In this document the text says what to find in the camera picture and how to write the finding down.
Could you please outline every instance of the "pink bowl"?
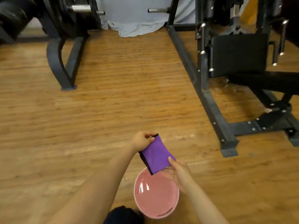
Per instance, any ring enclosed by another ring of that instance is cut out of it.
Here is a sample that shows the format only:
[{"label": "pink bowl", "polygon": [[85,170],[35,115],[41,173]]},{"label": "pink bowl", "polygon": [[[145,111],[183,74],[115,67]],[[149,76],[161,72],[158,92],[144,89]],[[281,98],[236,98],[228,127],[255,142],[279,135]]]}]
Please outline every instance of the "pink bowl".
[{"label": "pink bowl", "polygon": [[151,176],[145,168],[135,181],[134,198],[143,214],[149,218],[161,219],[170,215],[176,208],[179,189],[161,172]]}]

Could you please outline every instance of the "weight machine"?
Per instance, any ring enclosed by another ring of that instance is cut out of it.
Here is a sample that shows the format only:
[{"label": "weight machine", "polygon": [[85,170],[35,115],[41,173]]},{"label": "weight machine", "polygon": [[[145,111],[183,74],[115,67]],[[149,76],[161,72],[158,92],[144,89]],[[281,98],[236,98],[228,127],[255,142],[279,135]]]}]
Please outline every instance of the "weight machine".
[{"label": "weight machine", "polygon": [[[0,0],[0,40],[13,44],[27,24],[38,18],[51,39],[47,46],[49,66],[61,90],[76,90],[75,79],[89,30],[101,30],[96,0]],[[74,45],[67,64],[61,52],[67,39]]]},{"label": "weight machine", "polygon": [[[272,65],[284,54],[287,19],[279,17],[281,0],[258,0],[256,32],[240,25],[243,0],[196,0],[195,24],[174,24],[179,0],[165,9],[148,9],[148,13],[169,14],[165,27],[189,75],[192,85],[220,141],[223,157],[237,156],[236,136],[285,131],[293,146],[299,146],[299,122],[291,114],[290,100],[299,95],[299,74],[266,71],[268,46],[273,45]],[[280,22],[280,43],[270,41],[274,22]],[[227,26],[218,33],[213,25]],[[197,66],[192,62],[177,31],[195,31]],[[248,86],[265,106],[265,113],[251,121],[227,123],[209,91],[209,78],[226,77],[228,82]],[[284,93],[281,100],[270,92]]]}]

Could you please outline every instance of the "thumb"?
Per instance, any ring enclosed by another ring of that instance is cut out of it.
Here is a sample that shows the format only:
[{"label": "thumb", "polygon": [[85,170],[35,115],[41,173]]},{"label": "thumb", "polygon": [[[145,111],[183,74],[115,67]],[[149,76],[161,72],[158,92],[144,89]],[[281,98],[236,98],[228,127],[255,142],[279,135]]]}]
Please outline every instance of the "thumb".
[{"label": "thumb", "polygon": [[150,137],[149,139],[147,139],[148,141],[149,141],[149,143],[152,143],[154,140],[155,140],[155,138],[154,137]]},{"label": "thumb", "polygon": [[174,159],[172,159],[171,157],[168,158],[168,161],[170,162],[170,164],[175,168],[175,169],[179,169],[181,167],[181,165],[179,165]]}]

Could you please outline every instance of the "dark pants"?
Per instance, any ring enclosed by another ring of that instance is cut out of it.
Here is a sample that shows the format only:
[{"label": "dark pants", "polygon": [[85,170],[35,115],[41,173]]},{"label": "dark pants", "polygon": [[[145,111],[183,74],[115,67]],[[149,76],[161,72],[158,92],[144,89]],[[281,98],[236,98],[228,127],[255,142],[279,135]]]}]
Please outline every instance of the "dark pants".
[{"label": "dark pants", "polygon": [[140,211],[121,206],[109,212],[104,224],[144,224],[144,217]]}]

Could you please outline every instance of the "cleaning cloth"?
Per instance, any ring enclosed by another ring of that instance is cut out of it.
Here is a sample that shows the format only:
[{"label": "cleaning cloth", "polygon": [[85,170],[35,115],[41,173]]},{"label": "cleaning cloth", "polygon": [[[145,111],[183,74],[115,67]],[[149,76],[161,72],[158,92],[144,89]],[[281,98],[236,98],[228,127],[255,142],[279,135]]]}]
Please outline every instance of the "cleaning cloth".
[{"label": "cleaning cloth", "polygon": [[174,156],[167,150],[158,134],[153,136],[155,140],[150,145],[139,152],[140,158],[147,166],[151,175],[158,173],[159,171],[170,166],[168,157],[174,158]]}]

